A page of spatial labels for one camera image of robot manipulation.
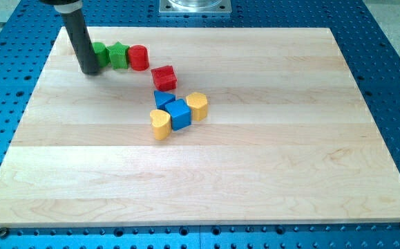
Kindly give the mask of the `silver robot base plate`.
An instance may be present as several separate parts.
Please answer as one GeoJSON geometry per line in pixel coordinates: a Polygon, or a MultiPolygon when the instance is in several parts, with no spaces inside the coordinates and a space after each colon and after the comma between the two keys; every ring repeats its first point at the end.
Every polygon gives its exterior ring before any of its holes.
{"type": "Polygon", "coordinates": [[[230,13],[231,0],[159,0],[159,13],[230,13]]]}

